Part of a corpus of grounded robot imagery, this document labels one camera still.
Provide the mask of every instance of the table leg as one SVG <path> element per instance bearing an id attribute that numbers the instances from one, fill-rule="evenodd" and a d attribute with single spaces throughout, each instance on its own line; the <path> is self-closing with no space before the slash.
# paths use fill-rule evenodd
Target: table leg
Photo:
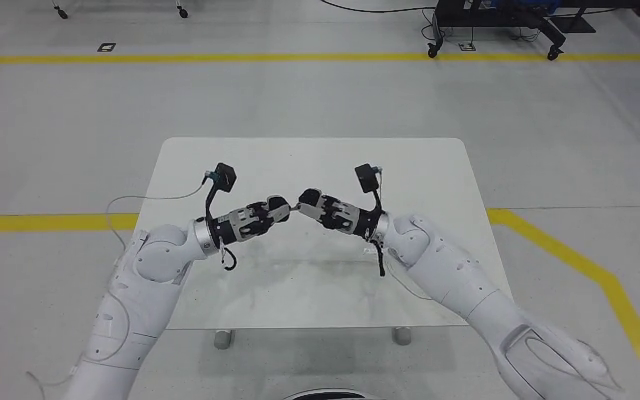
<path id="1" fill-rule="evenodd" d="M 395 344 L 399 346 L 406 346 L 411 343 L 411 328 L 407 328 L 406 326 L 393 328 L 391 337 Z"/>
<path id="2" fill-rule="evenodd" d="M 232 330 L 216 331 L 216 336 L 213 339 L 213 346 L 218 350 L 226 350 L 231 347 L 234 336 L 235 331 Z"/>

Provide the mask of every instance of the floor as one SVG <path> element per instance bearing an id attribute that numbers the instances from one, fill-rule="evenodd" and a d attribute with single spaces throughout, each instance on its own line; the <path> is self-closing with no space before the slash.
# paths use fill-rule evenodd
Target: floor
<path id="1" fill-rule="evenodd" d="M 636 61 L 490 61 L 482 56 L 544 56 L 549 43 L 477 29 L 480 58 L 457 62 L 12 64 L 7 56 L 92 56 L 103 42 L 121 55 L 415 54 L 425 52 L 425 21 L 318 0 L 186 0 L 186 20 L 170 0 L 68 0 L 66 21 L 46 0 L 0 2 L 0 215 L 100 213 L 145 191 L 174 136 L 457 137 L 487 208 L 512 209 L 605 267 L 640 310 L 640 19 L 630 11 L 590 16 L 598 33 L 572 35 L 564 49 Z M 456 29 L 441 55 L 460 54 L 470 33 Z M 640 397 L 640 355 L 600 286 L 508 227 L 494 234 L 516 301 L 594 345 L 629 398 Z M 2 398 L 37 398 L 27 370 L 64 377 L 118 246 L 103 231 L 0 233 Z M 468 327 L 416 329 L 408 347 L 386 329 L 241 331 L 224 352 L 212 335 L 167 331 L 130 398 L 277 400 L 321 386 L 389 399 L 514 398 Z"/>

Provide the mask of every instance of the table top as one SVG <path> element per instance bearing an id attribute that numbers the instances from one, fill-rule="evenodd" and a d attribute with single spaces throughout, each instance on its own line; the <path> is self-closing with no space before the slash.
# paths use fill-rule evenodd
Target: table top
<path id="1" fill-rule="evenodd" d="M 216 195 L 214 217 L 274 194 L 293 206 L 307 188 L 371 209 L 373 196 L 362 193 L 354 168 L 367 162 L 382 166 L 383 208 L 433 220 L 511 295 L 458 139 L 173 138 L 162 146 L 147 196 L 189 193 L 218 162 L 233 166 L 238 179 L 231 193 Z M 204 215 L 208 188 L 181 200 L 145 200 L 136 229 L 185 227 Z M 234 271 L 223 270 L 219 255 L 194 263 L 168 329 L 465 324 L 436 302 L 415 297 L 390 274 L 381 278 L 370 244 L 298 213 L 266 235 L 230 247 L 238 257 Z M 399 265 L 385 259 L 387 268 L 424 296 Z"/>

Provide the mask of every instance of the cable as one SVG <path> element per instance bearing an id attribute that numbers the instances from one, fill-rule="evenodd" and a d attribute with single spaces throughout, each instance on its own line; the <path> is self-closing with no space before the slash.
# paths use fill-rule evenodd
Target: cable
<path id="1" fill-rule="evenodd" d="M 388 262 L 385 262 L 384 264 L 386 265 L 387 271 L 389 271 L 389 273 L 391 274 L 393 279 L 395 279 L 400 285 L 402 285 L 402 287 L 405 288 L 407 290 L 407 292 L 411 293 L 415 297 L 417 297 L 419 299 L 422 299 L 422 300 L 432 300 L 430 297 L 420 296 L 419 294 L 417 294 L 413 290 L 409 289 L 409 286 L 407 286 L 404 282 L 402 282 L 400 280 L 400 278 L 398 278 L 396 276 L 395 272 L 393 271 L 393 267 L 391 266 L 391 264 L 389 264 Z"/>
<path id="2" fill-rule="evenodd" d="M 523 35 L 521 27 L 518 27 L 518 31 L 519 33 L 517 35 L 509 35 L 509 39 L 515 40 L 515 41 L 522 40 L 525 42 L 533 43 L 536 40 L 538 40 L 538 36 L 540 36 L 540 29 L 538 29 L 536 33 L 531 35 Z"/>
<path id="3" fill-rule="evenodd" d="M 124 240 L 122 239 L 122 236 L 120 236 L 120 234 L 114 229 L 113 225 L 111 224 L 111 216 L 110 216 L 110 212 L 109 209 L 111 208 L 111 205 L 113 203 L 115 203 L 118 200 L 122 200 L 122 199 L 145 199 L 145 200 L 180 200 L 180 199 L 185 199 L 187 197 L 193 196 L 194 194 L 198 193 L 200 191 L 200 189 L 202 189 L 202 186 L 204 186 L 204 182 L 200 184 L 200 186 L 198 186 L 198 188 L 196 190 L 194 190 L 193 192 L 189 193 L 189 194 L 185 194 L 182 196 L 174 196 L 174 197 L 148 197 L 148 196 L 136 196 L 136 195 L 128 195 L 128 196 L 120 196 L 120 197 L 116 197 L 115 199 L 111 200 L 109 202 L 109 204 L 107 205 L 107 209 L 104 212 L 104 216 L 107 219 L 107 224 L 109 225 L 109 229 L 111 229 L 111 232 L 113 232 L 114 235 L 116 235 L 116 237 L 118 238 L 118 240 L 120 241 L 120 243 L 122 244 L 122 248 L 123 248 L 123 252 L 127 250 L 127 245 L 124 243 Z"/>
<path id="4" fill-rule="evenodd" d="M 424 28 L 422 28 L 420 30 L 420 34 L 422 35 L 423 38 L 434 42 L 436 39 L 435 38 L 430 38 L 427 35 L 424 34 L 424 30 L 427 28 L 431 28 L 433 26 L 433 23 L 431 22 L 431 20 L 427 17 L 427 15 L 424 13 L 424 10 L 421 11 L 422 12 L 422 16 L 424 17 L 424 19 L 427 20 L 427 22 L 429 23 L 427 26 L 425 26 Z M 445 37 L 447 37 L 447 34 L 445 31 L 443 31 L 442 29 L 438 29 L 440 31 L 440 35 L 442 36 L 442 39 L 444 39 Z"/>
<path id="5" fill-rule="evenodd" d="M 113 299 L 115 301 L 118 302 L 118 304 L 120 304 L 120 307 L 122 307 L 122 309 L 124 310 L 124 315 L 127 317 L 127 333 L 124 334 L 124 338 L 122 339 L 122 342 L 120 342 L 120 345 L 118 346 L 117 349 L 115 349 L 111 354 L 109 354 L 106 357 L 103 358 L 91 358 L 88 355 L 85 354 L 85 357 L 88 360 L 91 360 L 93 362 L 103 362 L 103 361 L 107 361 L 108 359 L 110 359 L 111 357 L 115 356 L 124 346 L 124 344 L 127 342 L 127 338 L 129 338 L 129 330 L 131 329 L 131 318 L 129 317 L 129 311 L 127 311 L 127 307 L 125 307 L 124 303 L 122 302 L 122 300 L 120 300 L 118 298 L 118 296 L 116 296 L 115 294 L 113 294 L 111 292 L 111 289 L 107 290 L 107 294 L 109 294 L 111 297 L 113 297 Z"/>
<path id="6" fill-rule="evenodd" d="M 560 357 L 562 359 L 562 361 L 564 361 L 565 363 L 567 363 L 574 371 L 576 371 L 576 374 L 572 374 L 570 372 L 564 371 L 554 365 L 552 365 L 551 363 L 543 360 L 538 354 L 536 354 L 536 352 L 531 348 L 531 346 L 529 345 L 529 340 L 533 340 L 536 342 L 540 342 L 542 344 L 544 344 L 545 346 L 547 346 L 551 351 L 553 351 L 558 357 Z M 609 365 L 606 363 L 606 361 L 604 361 L 604 358 L 600 357 L 600 355 L 589 345 L 587 345 L 584 342 L 581 342 L 582 344 L 584 344 L 585 346 L 589 347 L 594 353 L 596 353 L 599 358 L 602 360 L 602 362 L 604 363 L 604 366 L 606 368 L 607 373 L 609 374 L 609 377 L 611 378 L 611 380 L 613 381 L 613 383 L 616 385 L 616 387 L 611 387 L 609 385 L 605 385 L 603 383 L 599 383 L 599 382 L 594 382 L 591 381 L 589 379 L 587 379 L 584 375 L 582 375 L 582 373 L 580 371 L 578 371 L 578 368 L 576 368 L 576 366 L 570 362 L 569 360 L 567 360 L 562 354 L 558 353 L 553 347 L 551 347 L 547 342 L 545 342 L 542 339 L 539 338 L 535 338 L 535 337 L 528 337 L 524 340 L 524 344 L 525 346 L 527 346 L 527 349 L 529 349 L 529 351 L 543 364 L 547 365 L 548 367 L 551 367 L 553 369 L 555 369 L 556 371 L 565 373 L 567 375 L 573 376 L 573 377 L 580 377 L 584 382 L 586 382 L 587 384 L 589 384 L 589 386 L 591 386 L 595 391 L 597 391 L 598 393 L 600 393 L 601 395 L 603 395 L 605 397 L 605 399 L 607 400 L 611 400 L 611 397 L 607 396 L 606 393 L 604 393 L 602 390 L 598 389 L 595 385 L 599 385 L 602 387 L 606 387 L 608 389 L 612 389 L 612 390 L 622 390 L 622 387 L 618 384 L 618 382 L 616 382 L 616 380 L 613 378 L 613 375 L 611 374 L 611 371 L 609 369 Z"/>
<path id="7" fill-rule="evenodd" d="M 40 379 L 38 379 L 38 377 L 31 371 L 27 371 L 25 372 L 25 374 L 31 378 L 36 385 L 38 385 L 38 389 L 40 389 L 40 395 L 42 396 L 42 400 L 47 400 L 46 395 L 44 394 L 44 388 L 45 387 L 55 387 L 55 386 L 60 386 L 64 383 L 67 383 L 69 381 L 69 379 L 71 379 L 71 377 L 74 375 L 75 373 L 75 369 L 77 368 L 78 364 L 80 363 L 80 359 L 82 358 L 82 354 L 80 354 L 80 357 L 78 357 L 78 360 L 76 361 L 76 364 L 71 367 L 71 372 L 69 372 L 66 376 L 66 378 L 64 378 L 63 380 L 59 381 L 59 382 L 42 382 Z"/>
<path id="8" fill-rule="evenodd" d="M 339 4 L 331 3 L 330 1 L 327 1 L 327 0 L 320 0 L 320 1 L 323 2 L 324 4 L 327 4 L 327 5 L 330 5 L 330 6 L 333 6 L 333 7 L 337 7 L 337 8 L 340 8 L 342 10 L 355 11 L 355 12 L 368 13 L 368 14 L 389 14 L 389 13 L 405 12 L 405 11 L 435 10 L 436 9 L 433 6 L 430 6 L 430 7 L 398 8 L 398 9 L 395 9 L 395 10 L 362 10 L 362 9 L 359 9 L 359 8 L 351 8 L 351 7 L 341 6 Z"/>

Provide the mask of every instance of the caster wheel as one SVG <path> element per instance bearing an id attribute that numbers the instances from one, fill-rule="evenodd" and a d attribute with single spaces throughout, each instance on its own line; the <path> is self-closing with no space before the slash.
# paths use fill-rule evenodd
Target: caster wheel
<path id="1" fill-rule="evenodd" d="M 562 53 L 563 51 L 557 48 L 556 46 L 551 46 L 551 49 L 549 49 L 549 54 L 547 54 L 547 60 L 553 61 L 556 58 L 558 58 L 558 56 Z"/>
<path id="2" fill-rule="evenodd" d="M 429 56 L 429 58 L 436 58 L 436 56 L 438 55 L 438 50 L 436 49 L 436 46 L 429 43 L 429 51 L 427 51 L 427 55 Z"/>

